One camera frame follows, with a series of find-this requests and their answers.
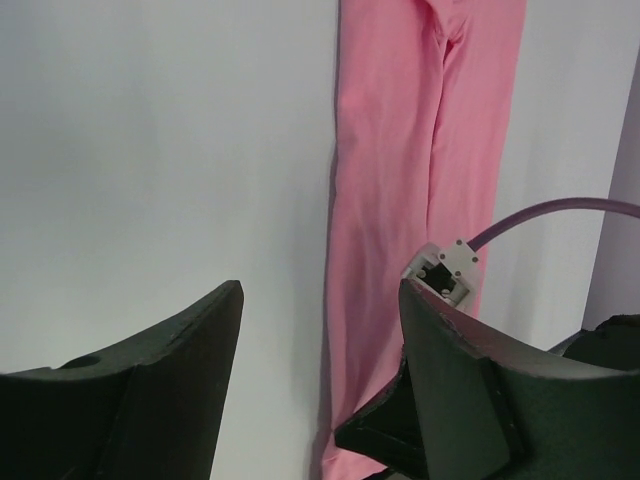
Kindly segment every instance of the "cable connector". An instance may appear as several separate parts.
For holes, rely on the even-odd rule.
[[[427,243],[413,257],[403,278],[414,280],[452,307],[468,311],[480,282],[478,254],[463,240],[441,250]]]

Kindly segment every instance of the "white surface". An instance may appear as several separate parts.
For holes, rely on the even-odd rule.
[[[631,86],[609,196],[640,205],[640,62]],[[640,314],[640,220],[606,214],[584,316],[595,328],[612,315]]]
[[[495,218],[606,197],[640,41],[640,2],[528,5]],[[491,243],[480,318],[547,348],[582,323],[602,215],[558,213]]]
[[[213,476],[306,478],[336,7],[2,2],[0,370],[59,366],[238,278]]]

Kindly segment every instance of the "pink cloth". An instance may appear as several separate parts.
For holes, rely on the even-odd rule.
[[[411,257],[491,222],[525,0],[342,0],[341,10],[333,428],[396,374],[397,291]],[[333,439],[323,458],[325,480],[382,469]]]

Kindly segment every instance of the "cable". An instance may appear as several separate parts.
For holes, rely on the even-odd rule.
[[[561,210],[599,210],[604,212],[619,213],[640,219],[640,206],[632,203],[609,200],[606,198],[561,198],[543,202],[532,207],[525,208],[519,212],[509,215],[507,218],[493,224],[485,231],[476,235],[470,242],[472,250],[478,251],[494,238],[502,235],[513,227],[547,213],[559,212]]]

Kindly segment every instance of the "purple cable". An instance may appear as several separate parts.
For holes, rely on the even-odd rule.
[[[561,198],[559,200],[551,200],[534,205],[519,212],[509,215],[507,218],[500,220],[498,223],[490,226],[484,232],[476,235],[469,242],[469,246],[478,251],[491,240],[502,235],[507,230],[517,227],[532,218],[546,215],[547,213],[559,212],[561,210],[600,210],[604,212],[620,213],[640,219],[640,206],[632,203],[619,202],[617,200],[609,200],[606,198]]]

